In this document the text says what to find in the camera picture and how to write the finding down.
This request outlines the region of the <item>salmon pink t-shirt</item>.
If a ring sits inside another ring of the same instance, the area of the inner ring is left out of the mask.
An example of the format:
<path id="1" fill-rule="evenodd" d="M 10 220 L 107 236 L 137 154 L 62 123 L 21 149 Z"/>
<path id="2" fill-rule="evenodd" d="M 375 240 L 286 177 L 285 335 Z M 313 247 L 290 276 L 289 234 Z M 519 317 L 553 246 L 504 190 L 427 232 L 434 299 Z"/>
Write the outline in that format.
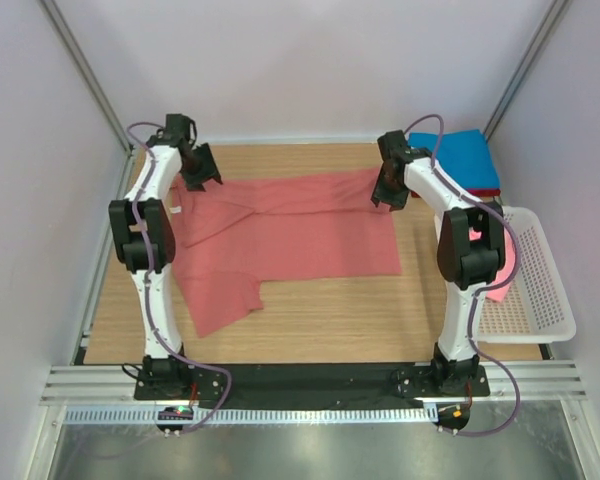
<path id="1" fill-rule="evenodd" d="M 391 213 L 371 194 L 372 169 L 170 189 L 172 272 L 196 333 L 263 309 L 269 281 L 399 275 Z"/>

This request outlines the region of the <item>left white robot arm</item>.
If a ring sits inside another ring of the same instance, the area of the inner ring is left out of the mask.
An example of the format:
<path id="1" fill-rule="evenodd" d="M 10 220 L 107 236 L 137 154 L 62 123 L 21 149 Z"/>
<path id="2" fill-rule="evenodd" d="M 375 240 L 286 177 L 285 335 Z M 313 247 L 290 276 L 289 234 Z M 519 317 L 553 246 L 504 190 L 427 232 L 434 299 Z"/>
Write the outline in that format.
<path id="1" fill-rule="evenodd" d="M 202 191 L 222 177 L 192 118 L 170 113 L 153 127 L 147 140 L 132 138 L 145 154 L 142 170 L 125 196 L 108 206 L 115 254 L 134 283 L 144 324 L 136 395 L 218 400 L 229 391 L 230 373 L 188 359 L 176 325 L 170 280 L 176 239 L 165 201 L 176 179 L 189 191 Z"/>

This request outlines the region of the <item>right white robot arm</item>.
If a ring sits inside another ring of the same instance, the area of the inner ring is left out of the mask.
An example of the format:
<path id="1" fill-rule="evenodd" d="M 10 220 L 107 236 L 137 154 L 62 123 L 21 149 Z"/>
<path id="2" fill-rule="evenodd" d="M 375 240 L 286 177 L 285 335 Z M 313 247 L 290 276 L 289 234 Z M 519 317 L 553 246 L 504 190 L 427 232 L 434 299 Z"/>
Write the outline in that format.
<path id="1" fill-rule="evenodd" d="M 475 334 L 486 293 L 506 263 L 506 222 L 501 208 L 469 194 L 432 152 L 410 146 L 402 131 L 381 135 L 377 144 L 382 166 L 372 203 L 401 210 L 415 192 L 440 222 L 436 261 L 446 284 L 446 311 L 427 380 L 439 394 L 452 396 L 478 376 Z"/>

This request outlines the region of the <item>folded blue t-shirt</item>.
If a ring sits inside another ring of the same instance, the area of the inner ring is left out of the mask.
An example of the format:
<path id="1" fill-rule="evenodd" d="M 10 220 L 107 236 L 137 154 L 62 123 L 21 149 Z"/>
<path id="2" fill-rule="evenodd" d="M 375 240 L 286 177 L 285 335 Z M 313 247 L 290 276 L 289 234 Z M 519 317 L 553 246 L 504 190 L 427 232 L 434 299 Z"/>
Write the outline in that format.
<path id="1" fill-rule="evenodd" d="M 497 188 L 500 179 L 482 132 L 478 129 L 445 133 L 436 159 L 462 188 Z"/>

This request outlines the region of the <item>folded red t-shirt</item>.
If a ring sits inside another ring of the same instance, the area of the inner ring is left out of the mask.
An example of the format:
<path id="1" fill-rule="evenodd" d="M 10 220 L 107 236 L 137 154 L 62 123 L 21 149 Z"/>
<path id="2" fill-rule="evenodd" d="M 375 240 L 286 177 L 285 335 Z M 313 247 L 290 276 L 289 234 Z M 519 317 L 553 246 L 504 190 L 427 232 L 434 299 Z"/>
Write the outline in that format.
<path id="1" fill-rule="evenodd" d="M 421 198 L 422 195 L 425 195 L 427 198 L 432 198 L 433 196 L 454 196 L 454 193 L 448 188 L 431 188 L 431 187 L 419 187 L 419 188 L 410 188 L 411 195 L 413 197 Z M 492 198 L 500 195 L 501 191 L 497 188 L 470 188 L 470 189 L 460 189 L 461 193 L 468 194 L 470 196 L 476 198 Z"/>

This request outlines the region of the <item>bright pink t-shirt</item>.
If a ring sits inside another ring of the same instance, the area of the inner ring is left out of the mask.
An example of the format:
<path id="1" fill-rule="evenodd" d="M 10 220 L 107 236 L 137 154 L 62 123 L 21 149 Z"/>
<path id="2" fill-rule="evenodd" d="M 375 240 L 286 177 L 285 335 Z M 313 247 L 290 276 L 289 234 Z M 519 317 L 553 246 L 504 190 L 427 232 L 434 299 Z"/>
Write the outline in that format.
<path id="1" fill-rule="evenodd" d="M 512 274 L 516 262 L 516 252 L 514 243 L 507 230 L 504 230 L 504 240 L 505 264 L 504 267 L 497 272 L 495 280 L 491 283 L 491 285 L 498 285 L 498 288 L 488 290 L 486 292 L 486 298 L 497 303 L 501 303 L 504 301 L 511 284 L 513 283 L 513 281 L 507 282 L 507 279 Z"/>

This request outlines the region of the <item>white plastic basket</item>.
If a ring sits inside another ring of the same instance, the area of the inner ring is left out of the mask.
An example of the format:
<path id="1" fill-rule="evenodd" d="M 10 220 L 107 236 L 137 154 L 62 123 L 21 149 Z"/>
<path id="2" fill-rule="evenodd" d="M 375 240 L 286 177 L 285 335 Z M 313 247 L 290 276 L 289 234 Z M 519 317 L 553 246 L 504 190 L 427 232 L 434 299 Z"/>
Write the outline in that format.
<path id="1" fill-rule="evenodd" d="M 515 233 L 519 268 L 500 302 L 484 298 L 474 314 L 473 339 L 499 344 L 547 344 L 572 339 L 574 316 L 538 217 L 505 206 Z"/>

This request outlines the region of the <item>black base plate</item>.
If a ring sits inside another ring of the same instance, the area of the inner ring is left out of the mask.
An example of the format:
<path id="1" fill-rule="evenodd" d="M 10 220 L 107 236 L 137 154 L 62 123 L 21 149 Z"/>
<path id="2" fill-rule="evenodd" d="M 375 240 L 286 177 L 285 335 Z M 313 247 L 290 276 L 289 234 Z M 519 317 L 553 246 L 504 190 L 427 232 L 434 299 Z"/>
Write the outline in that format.
<path id="1" fill-rule="evenodd" d="M 485 368 L 472 366 L 467 373 L 445 375 L 429 363 L 299 363 L 229 364 L 210 369 L 179 362 L 146 360 L 137 373 L 136 400 L 199 400 L 211 404 L 226 393 L 227 404 L 247 403 L 289 408 L 293 401 L 310 403 L 372 398 L 421 397 L 478 398 L 490 394 Z"/>

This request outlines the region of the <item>aluminium frame rail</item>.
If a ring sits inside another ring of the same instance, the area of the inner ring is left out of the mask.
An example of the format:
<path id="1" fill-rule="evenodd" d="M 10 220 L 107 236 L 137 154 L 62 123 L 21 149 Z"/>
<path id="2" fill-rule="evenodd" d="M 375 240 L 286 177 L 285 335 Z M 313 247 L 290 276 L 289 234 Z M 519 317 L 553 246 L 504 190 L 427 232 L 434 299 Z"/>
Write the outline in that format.
<path id="1" fill-rule="evenodd" d="M 506 364 L 508 377 L 497 365 L 485 364 L 491 398 L 514 398 L 517 385 L 523 400 L 584 400 L 584 384 L 570 361 L 513 361 Z M 128 404 L 135 381 L 117 365 L 56 366 L 45 381 L 39 403 L 50 405 Z"/>

